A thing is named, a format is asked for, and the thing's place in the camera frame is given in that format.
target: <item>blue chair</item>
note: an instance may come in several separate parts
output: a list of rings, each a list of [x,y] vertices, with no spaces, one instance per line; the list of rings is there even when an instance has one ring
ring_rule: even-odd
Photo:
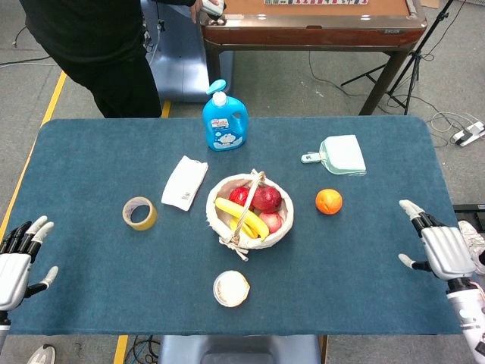
[[[186,6],[166,5],[152,0],[140,0],[143,16],[154,54],[146,55],[161,100],[178,102],[207,102],[209,87],[205,48],[199,25],[190,20]],[[164,32],[158,38],[158,15],[164,21]],[[227,82],[224,90],[230,93],[233,79],[234,52],[222,52],[221,78]]]
[[[160,364],[321,364],[316,335],[164,336]]]

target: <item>bottle label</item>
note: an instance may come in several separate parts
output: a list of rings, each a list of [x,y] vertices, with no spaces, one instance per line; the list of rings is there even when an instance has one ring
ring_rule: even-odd
[[[243,137],[239,135],[234,135],[227,128],[224,131],[218,131],[215,134],[214,143],[212,144],[215,149],[226,149],[238,146],[243,142]]]
[[[227,119],[212,119],[211,120],[211,126],[213,128],[229,127],[229,121]]]

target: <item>banana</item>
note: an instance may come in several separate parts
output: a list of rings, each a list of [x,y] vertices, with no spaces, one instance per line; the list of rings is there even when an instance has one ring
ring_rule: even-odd
[[[215,199],[215,205],[222,211],[227,212],[228,214],[236,218],[239,218],[244,211],[244,206],[238,205],[237,203],[232,202],[228,199],[223,199],[222,197],[218,197],[217,199]],[[252,211],[248,211],[244,222],[255,233],[257,233],[262,240],[270,234],[268,226]]]
[[[236,228],[237,228],[237,218],[231,218],[230,219],[230,229],[232,231],[235,231]],[[256,239],[258,237],[258,235],[256,234],[255,231],[253,231],[245,222],[242,223],[242,231],[244,231],[246,233],[246,235],[248,237],[250,237],[251,239]]]

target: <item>sneaker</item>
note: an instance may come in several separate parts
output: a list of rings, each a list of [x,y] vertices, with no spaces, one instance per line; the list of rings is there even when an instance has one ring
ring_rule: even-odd
[[[478,259],[479,255],[485,251],[485,239],[468,221],[459,221],[458,226],[463,235],[463,240],[468,246],[471,258],[477,266],[475,273],[478,275],[485,275],[485,265]]]
[[[55,349],[52,345],[42,345],[30,357],[27,364],[54,364],[55,363]]]

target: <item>person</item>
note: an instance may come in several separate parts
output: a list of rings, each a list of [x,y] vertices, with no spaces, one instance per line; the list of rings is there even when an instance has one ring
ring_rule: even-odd
[[[160,0],[190,7],[202,0]],[[20,0],[36,41],[93,95],[105,118],[159,118],[160,100],[143,47],[140,0]]]
[[[468,246],[471,260],[473,260],[477,267],[475,273],[478,275],[485,275],[485,239],[468,221],[458,221],[458,226],[462,233],[463,240]]]

